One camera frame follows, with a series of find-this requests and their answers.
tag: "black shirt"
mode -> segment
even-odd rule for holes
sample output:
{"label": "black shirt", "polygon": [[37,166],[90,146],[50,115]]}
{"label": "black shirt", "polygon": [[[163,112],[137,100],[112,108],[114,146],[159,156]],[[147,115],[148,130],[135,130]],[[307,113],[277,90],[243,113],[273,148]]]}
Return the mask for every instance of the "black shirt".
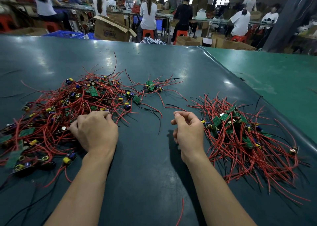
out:
{"label": "black shirt", "polygon": [[179,5],[174,18],[178,19],[181,25],[188,25],[189,21],[193,18],[193,8],[187,4]]}

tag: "hand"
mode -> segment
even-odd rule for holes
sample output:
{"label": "hand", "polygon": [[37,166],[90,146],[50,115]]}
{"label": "hand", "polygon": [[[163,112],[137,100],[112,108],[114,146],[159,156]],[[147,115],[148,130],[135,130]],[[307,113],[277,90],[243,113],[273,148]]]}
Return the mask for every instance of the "hand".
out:
{"label": "hand", "polygon": [[97,154],[114,154],[118,142],[118,126],[108,111],[92,111],[89,115],[80,115],[69,130],[87,151]]}
{"label": "hand", "polygon": [[192,112],[176,111],[172,125],[177,125],[173,136],[179,144],[181,157],[184,163],[188,163],[196,156],[204,155],[204,125]]}

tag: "red stool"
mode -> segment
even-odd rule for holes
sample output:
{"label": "red stool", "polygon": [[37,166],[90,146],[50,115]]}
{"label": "red stool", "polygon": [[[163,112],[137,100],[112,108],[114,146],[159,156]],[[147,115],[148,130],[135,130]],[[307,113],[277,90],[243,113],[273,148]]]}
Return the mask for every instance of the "red stool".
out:
{"label": "red stool", "polygon": [[234,35],[231,39],[231,41],[239,41],[239,42],[246,42],[247,37],[242,35]]}
{"label": "red stool", "polygon": [[61,30],[60,25],[58,23],[55,23],[55,22],[47,22],[47,21],[45,21],[45,27],[50,33],[58,31],[58,30]]}
{"label": "red stool", "polygon": [[0,33],[17,29],[10,15],[0,15]]}
{"label": "red stool", "polygon": [[178,31],[176,32],[176,37],[175,37],[175,40],[174,40],[173,45],[176,45],[176,38],[177,38],[177,36],[180,36],[180,35],[182,35],[182,36],[188,36],[188,31],[178,30]]}
{"label": "red stool", "polygon": [[145,37],[146,34],[150,34],[150,35],[151,35],[151,38],[154,39],[154,31],[153,31],[153,30],[144,29],[144,30],[143,30],[143,35],[142,35],[142,37]]}

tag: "forearm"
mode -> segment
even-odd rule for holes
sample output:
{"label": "forearm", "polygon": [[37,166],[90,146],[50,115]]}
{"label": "forearm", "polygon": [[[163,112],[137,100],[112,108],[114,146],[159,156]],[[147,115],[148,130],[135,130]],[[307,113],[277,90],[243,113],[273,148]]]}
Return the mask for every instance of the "forearm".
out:
{"label": "forearm", "polygon": [[206,155],[187,163],[208,226],[255,226]]}
{"label": "forearm", "polygon": [[50,225],[97,225],[112,155],[88,152],[66,194],[46,222]]}

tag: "jeans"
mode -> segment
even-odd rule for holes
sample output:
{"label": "jeans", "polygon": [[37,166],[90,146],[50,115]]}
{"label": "jeans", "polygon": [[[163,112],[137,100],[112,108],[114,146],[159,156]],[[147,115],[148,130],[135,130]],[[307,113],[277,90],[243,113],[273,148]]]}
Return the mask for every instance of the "jeans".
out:
{"label": "jeans", "polygon": [[47,22],[61,22],[63,21],[64,27],[68,31],[73,31],[72,27],[70,26],[69,20],[68,20],[68,15],[63,12],[63,13],[58,13],[56,15],[39,15],[39,18],[43,21]]}
{"label": "jeans", "polygon": [[[143,29],[141,28],[141,26],[139,25],[138,27],[138,33],[137,33],[138,37],[138,41],[141,41],[142,40],[142,37],[143,37]],[[159,38],[159,35],[158,35],[158,30],[157,28],[155,28],[154,30],[154,39],[158,39]]]}
{"label": "jeans", "polygon": [[178,30],[188,31],[188,29],[189,29],[189,25],[181,25],[180,23],[177,23],[175,25],[174,33],[172,36],[172,42],[174,42],[175,37],[176,37],[176,33]]}

